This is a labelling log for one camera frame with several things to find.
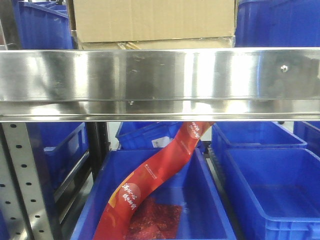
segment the stainless steel shelf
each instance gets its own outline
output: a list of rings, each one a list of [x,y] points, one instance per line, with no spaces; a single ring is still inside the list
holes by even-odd
[[[320,119],[320,48],[0,51],[0,122]]]

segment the white label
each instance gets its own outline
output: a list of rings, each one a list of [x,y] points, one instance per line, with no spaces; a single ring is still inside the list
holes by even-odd
[[[171,142],[171,139],[168,136],[160,137],[152,140],[152,145],[154,148],[164,148]]]

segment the meat slice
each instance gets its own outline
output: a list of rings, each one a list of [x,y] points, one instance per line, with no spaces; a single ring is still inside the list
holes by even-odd
[[[126,240],[175,239],[181,212],[181,206],[157,204],[148,197],[132,216]]]

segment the metal rack post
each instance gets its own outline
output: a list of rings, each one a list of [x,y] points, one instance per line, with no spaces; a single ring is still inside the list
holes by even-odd
[[[0,209],[13,240],[34,239],[22,193],[0,124]]]
[[[2,127],[34,238],[62,239],[38,125],[3,123]]]

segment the cardboard box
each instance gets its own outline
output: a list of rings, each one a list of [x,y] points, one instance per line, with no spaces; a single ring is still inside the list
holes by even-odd
[[[80,50],[116,50],[116,49],[212,49],[233,48],[234,37],[175,39],[137,42],[96,42],[79,43]]]
[[[236,0],[73,0],[82,43],[232,37]]]

